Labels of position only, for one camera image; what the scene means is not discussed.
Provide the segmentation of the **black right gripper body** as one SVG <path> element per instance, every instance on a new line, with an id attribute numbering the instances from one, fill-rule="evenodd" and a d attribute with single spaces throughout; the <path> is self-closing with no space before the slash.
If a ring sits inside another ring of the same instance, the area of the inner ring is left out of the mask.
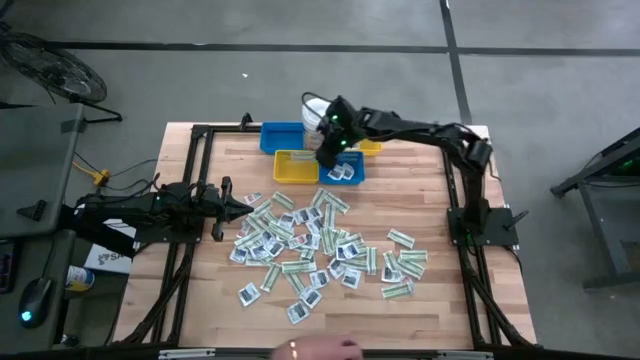
<path id="1" fill-rule="evenodd" d="M 319 147 L 322 156 L 335 157 L 358 142 L 358 132 L 349 119 L 325 117 L 319 124 L 323 142 Z"/>

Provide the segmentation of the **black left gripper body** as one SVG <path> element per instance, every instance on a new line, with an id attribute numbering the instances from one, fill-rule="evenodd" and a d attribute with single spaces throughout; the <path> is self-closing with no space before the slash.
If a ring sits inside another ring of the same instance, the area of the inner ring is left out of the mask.
<path id="1" fill-rule="evenodd" d="M 222 242 L 224 238 L 222 223 L 228 218 L 226 200 L 231 190 L 232 182 L 229 176 L 222 178 L 220 188 L 217 188 L 213 184 L 198 183 L 197 214 L 204 218 L 215 219 L 211 230 L 211 236 L 215 242 Z"/>

